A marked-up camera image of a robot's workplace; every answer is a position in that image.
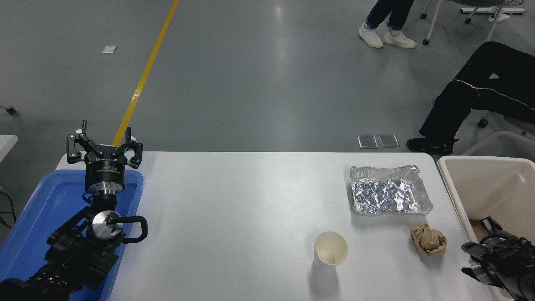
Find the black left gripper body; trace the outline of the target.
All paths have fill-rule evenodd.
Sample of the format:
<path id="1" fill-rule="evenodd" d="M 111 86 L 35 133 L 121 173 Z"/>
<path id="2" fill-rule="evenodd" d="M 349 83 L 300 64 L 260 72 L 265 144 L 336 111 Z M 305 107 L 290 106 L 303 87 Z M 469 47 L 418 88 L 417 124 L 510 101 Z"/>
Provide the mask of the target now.
<path id="1" fill-rule="evenodd" d="M 101 145 L 100 152 L 87 151 L 85 155 L 86 191 L 122 191 L 125 188 L 126 156 L 117 147 Z"/>

